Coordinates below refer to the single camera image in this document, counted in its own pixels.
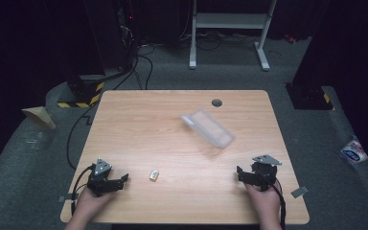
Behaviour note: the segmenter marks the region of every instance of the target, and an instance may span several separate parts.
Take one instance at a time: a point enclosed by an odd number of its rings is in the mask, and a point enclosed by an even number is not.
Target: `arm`
[[[96,197],[91,190],[84,188],[78,199],[76,211],[64,230],[83,230],[88,222],[97,215],[105,204],[114,198],[116,192]]]
[[[273,188],[260,192],[249,184],[244,184],[252,204],[258,214],[261,230],[281,230],[279,222],[280,198]]]

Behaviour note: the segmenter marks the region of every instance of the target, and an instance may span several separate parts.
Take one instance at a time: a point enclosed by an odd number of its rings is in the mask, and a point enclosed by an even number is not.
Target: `white stand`
[[[255,42],[256,51],[262,68],[270,70],[263,46],[270,26],[277,0],[271,0],[268,13],[197,13],[196,0],[193,8],[193,27],[190,48],[190,69],[196,69],[196,28],[231,28],[231,29],[261,29],[259,42]]]

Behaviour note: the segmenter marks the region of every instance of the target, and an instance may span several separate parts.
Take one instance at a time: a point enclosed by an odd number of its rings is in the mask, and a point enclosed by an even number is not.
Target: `table top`
[[[215,107],[212,100],[222,106]],[[205,141],[180,115],[203,108],[235,136],[224,149]],[[98,158],[113,165],[109,179],[129,173],[125,188],[94,219],[108,223],[258,223],[236,167],[251,172],[253,157],[278,166],[287,224],[310,219],[270,99],[262,90],[106,91],[89,132],[70,193]],[[156,181],[152,171],[159,171]],[[80,184],[87,180],[86,174]],[[69,200],[61,220],[71,217]]]

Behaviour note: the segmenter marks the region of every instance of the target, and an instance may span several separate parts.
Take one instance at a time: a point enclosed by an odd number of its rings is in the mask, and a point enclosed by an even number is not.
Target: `gray carpet floor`
[[[152,61],[148,90],[152,89],[263,89],[272,102],[287,151],[310,213],[305,225],[287,225],[287,229],[368,229],[368,161],[353,170],[338,153],[354,134],[343,107],[331,87],[324,87],[334,110],[295,110],[285,88],[292,82],[309,40],[291,45],[283,40],[267,40],[264,46],[271,70],[264,72],[252,42],[198,42],[197,68],[188,68],[189,48],[147,46],[139,50]],[[142,88],[150,72],[150,63],[139,57],[136,69]],[[125,77],[109,80],[112,90]],[[135,75],[117,90],[137,90]],[[68,135],[86,108],[59,108],[57,99],[65,83],[47,94],[49,113],[57,123],[53,132],[45,132],[37,145],[30,143],[39,129],[28,119],[19,125],[0,156],[0,229],[62,229],[59,219],[64,196],[74,175],[66,159]],[[88,112],[91,120],[96,107]],[[78,164],[89,133],[86,119],[76,125],[70,139],[70,158]],[[92,223],[88,229],[110,229],[108,224]],[[117,225],[115,229],[149,229],[149,226]],[[171,226],[171,229],[206,226]],[[210,226],[208,229],[236,227]]]

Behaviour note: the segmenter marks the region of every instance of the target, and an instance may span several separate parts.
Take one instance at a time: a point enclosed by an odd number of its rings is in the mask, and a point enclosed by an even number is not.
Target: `transparent box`
[[[235,136],[204,109],[190,115],[181,115],[181,119],[218,148],[225,148],[235,140]]]

